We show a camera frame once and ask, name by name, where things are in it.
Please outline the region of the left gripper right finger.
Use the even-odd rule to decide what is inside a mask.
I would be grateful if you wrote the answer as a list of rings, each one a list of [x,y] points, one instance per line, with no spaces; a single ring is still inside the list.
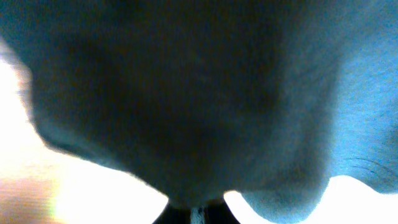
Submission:
[[[206,224],[240,224],[224,198],[210,200],[204,208],[204,212]]]

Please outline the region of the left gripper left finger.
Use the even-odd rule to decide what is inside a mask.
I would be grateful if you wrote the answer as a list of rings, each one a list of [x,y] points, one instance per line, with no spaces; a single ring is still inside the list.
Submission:
[[[168,203],[153,224],[191,224],[191,210],[177,209]]]

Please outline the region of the black t-shirt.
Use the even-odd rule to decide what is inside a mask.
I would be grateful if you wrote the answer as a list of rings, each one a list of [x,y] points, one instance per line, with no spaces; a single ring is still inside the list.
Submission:
[[[297,223],[334,176],[397,192],[397,2],[2,1],[50,147]]]

